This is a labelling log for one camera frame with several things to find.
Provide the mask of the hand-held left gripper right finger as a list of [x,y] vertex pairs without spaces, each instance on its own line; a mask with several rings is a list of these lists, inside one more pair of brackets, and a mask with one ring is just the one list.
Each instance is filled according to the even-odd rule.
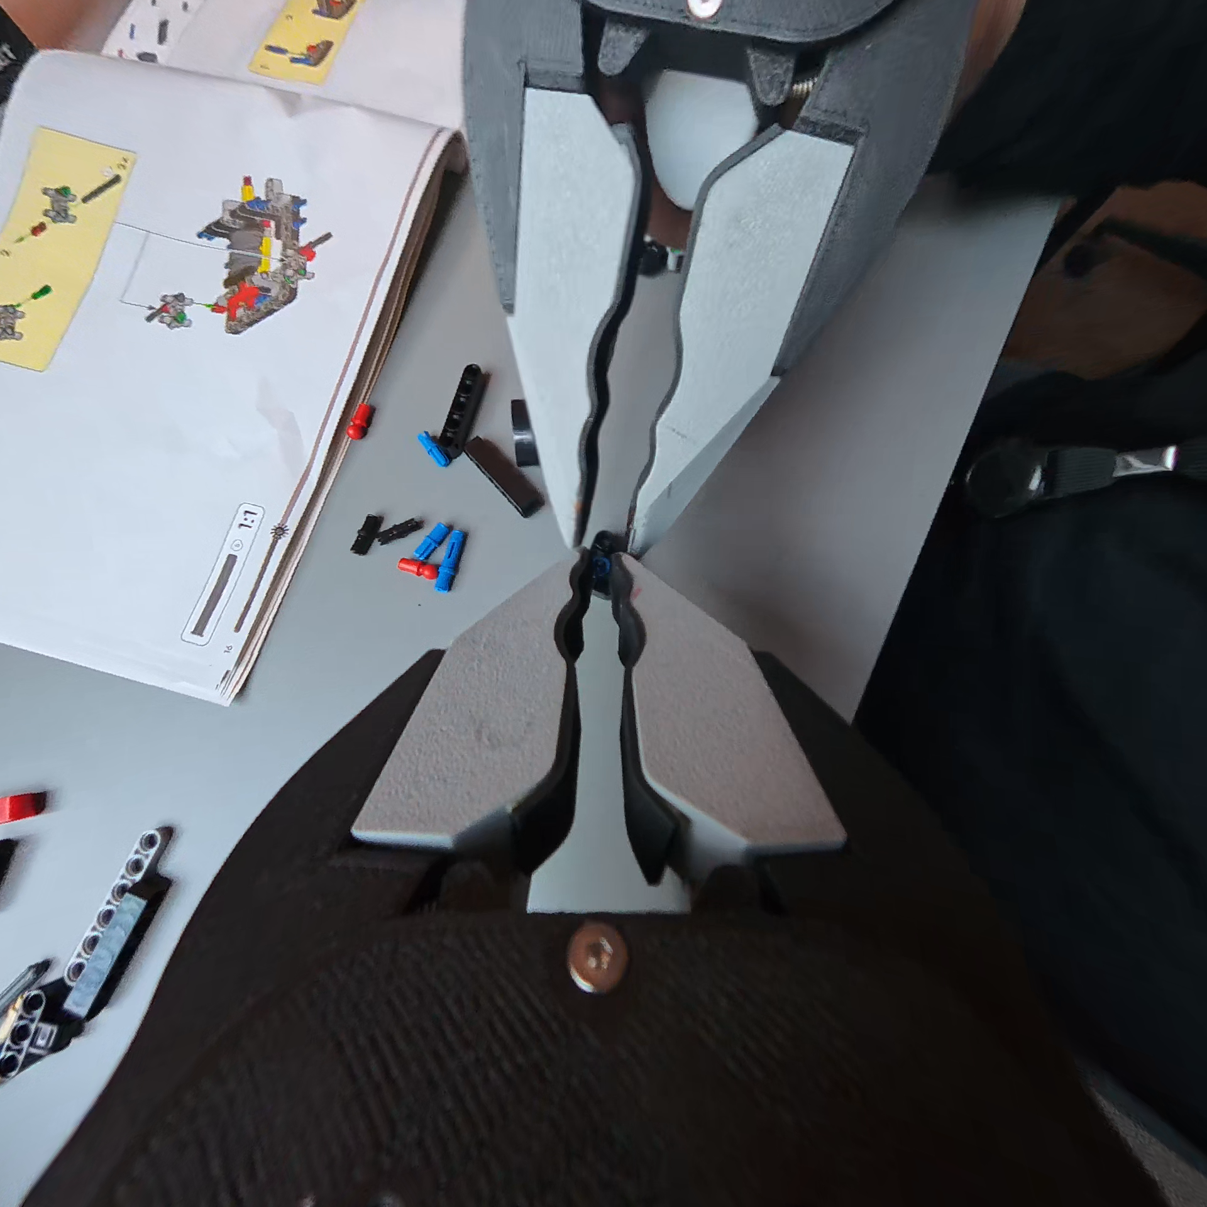
[[847,832],[747,642],[630,555],[612,556],[609,585],[623,815],[645,881],[840,851]]

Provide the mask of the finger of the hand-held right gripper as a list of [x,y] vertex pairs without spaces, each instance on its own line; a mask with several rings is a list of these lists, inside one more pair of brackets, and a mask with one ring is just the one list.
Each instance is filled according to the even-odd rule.
[[581,546],[597,474],[607,364],[630,299],[643,165],[632,125],[594,98],[522,93],[515,279],[507,318],[547,503]]
[[780,348],[854,155],[851,141],[771,128],[703,181],[675,312],[676,362],[632,497],[645,555],[774,392]]

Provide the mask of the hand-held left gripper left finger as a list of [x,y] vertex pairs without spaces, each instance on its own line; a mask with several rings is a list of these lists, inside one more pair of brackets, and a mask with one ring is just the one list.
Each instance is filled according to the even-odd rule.
[[351,825],[363,843],[532,872],[574,819],[586,552],[550,566],[442,654]]

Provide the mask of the blue pin with black connector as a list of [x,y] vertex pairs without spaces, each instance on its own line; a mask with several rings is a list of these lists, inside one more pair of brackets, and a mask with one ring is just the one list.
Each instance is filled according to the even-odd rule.
[[632,579],[624,555],[622,535],[606,530],[594,535],[583,572],[583,586],[589,595],[609,603],[627,596]]

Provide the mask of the person's right forearm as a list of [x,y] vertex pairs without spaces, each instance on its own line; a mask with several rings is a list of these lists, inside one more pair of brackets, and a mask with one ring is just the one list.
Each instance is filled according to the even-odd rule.
[[1205,182],[1205,3],[1024,3],[939,138],[959,187],[1080,198]]

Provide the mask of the black lego beam with holes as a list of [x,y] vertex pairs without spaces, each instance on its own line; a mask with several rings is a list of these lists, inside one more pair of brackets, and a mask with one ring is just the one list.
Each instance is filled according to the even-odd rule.
[[468,364],[462,368],[442,430],[436,438],[448,461],[459,458],[463,445],[471,438],[486,385],[488,374],[479,365]]

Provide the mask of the black flat lego tile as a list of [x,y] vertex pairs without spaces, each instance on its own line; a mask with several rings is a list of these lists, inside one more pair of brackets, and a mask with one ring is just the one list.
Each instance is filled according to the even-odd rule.
[[521,519],[530,519],[544,504],[534,484],[502,450],[485,437],[472,437],[463,445],[463,455],[482,473]]

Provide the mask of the pile of loose lego pieces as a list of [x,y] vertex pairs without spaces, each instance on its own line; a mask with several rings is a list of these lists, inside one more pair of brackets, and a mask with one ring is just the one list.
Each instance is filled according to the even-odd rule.
[[1,1083],[63,1052],[110,1003],[172,879],[160,869],[176,828],[146,828],[61,966],[27,964],[1,994]]

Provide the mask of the lego instruction booklet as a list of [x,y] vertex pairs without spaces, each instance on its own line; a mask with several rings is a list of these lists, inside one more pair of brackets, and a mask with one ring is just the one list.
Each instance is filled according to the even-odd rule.
[[2,645],[234,700],[462,171],[462,19],[2,13]]

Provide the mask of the grey cushion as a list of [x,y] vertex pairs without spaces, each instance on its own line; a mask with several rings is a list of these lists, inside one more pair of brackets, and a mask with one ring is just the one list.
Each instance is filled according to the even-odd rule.
[[1155,1109],[1096,1065],[1078,1060],[1078,1078],[1168,1204],[1205,1203],[1205,1155]]

